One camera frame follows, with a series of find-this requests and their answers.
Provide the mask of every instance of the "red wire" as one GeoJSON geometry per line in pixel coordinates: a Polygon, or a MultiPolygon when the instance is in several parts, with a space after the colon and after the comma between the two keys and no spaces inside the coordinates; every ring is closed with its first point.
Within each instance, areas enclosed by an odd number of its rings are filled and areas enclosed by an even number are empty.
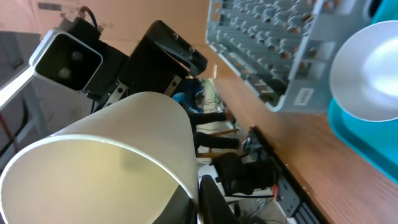
{"type": "Polygon", "coordinates": [[[6,132],[8,139],[12,141],[12,143],[14,144],[14,152],[17,153],[19,151],[17,140],[12,136],[11,131],[6,123],[6,120],[4,119],[4,116],[1,113],[0,113],[0,124],[4,129],[4,131],[6,132]]]}

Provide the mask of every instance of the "cardboard box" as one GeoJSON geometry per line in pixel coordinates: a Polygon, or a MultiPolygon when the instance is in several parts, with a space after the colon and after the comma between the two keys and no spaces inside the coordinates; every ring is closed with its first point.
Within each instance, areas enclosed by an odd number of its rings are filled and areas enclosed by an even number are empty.
{"type": "Polygon", "coordinates": [[[208,60],[201,77],[226,66],[205,42],[209,0],[0,0],[0,30],[45,34],[63,17],[74,20],[82,6],[94,13],[104,28],[101,40],[127,55],[153,21],[160,19],[208,60]]]}

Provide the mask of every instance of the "black pants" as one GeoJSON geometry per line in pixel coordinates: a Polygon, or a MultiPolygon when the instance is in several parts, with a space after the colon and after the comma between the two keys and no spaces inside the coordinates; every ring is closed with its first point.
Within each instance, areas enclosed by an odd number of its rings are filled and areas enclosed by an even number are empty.
{"type": "Polygon", "coordinates": [[[206,124],[215,121],[226,121],[225,113],[189,113],[188,116],[192,125],[195,152],[198,151],[199,146],[217,149],[239,148],[240,140],[237,138],[218,137],[196,132],[196,125],[198,124],[206,124]]]}

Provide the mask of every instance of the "camera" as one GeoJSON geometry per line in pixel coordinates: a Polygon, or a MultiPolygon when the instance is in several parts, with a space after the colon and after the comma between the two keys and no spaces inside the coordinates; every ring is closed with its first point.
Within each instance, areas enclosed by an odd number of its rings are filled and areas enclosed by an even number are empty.
{"type": "Polygon", "coordinates": [[[103,57],[71,34],[50,30],[29,63],[39,75],[80,91],[95,75],[103,63],[103,57]]]}

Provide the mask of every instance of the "black screen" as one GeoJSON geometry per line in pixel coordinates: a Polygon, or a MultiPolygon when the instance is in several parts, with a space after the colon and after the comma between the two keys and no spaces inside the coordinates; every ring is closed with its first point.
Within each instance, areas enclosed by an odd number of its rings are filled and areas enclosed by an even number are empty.
{"type": "Polygon", "coordinates": [[[82,90],[101,57],[65,34],[55,37],[36,66],[36,72],[73,90],[82,90]]]}

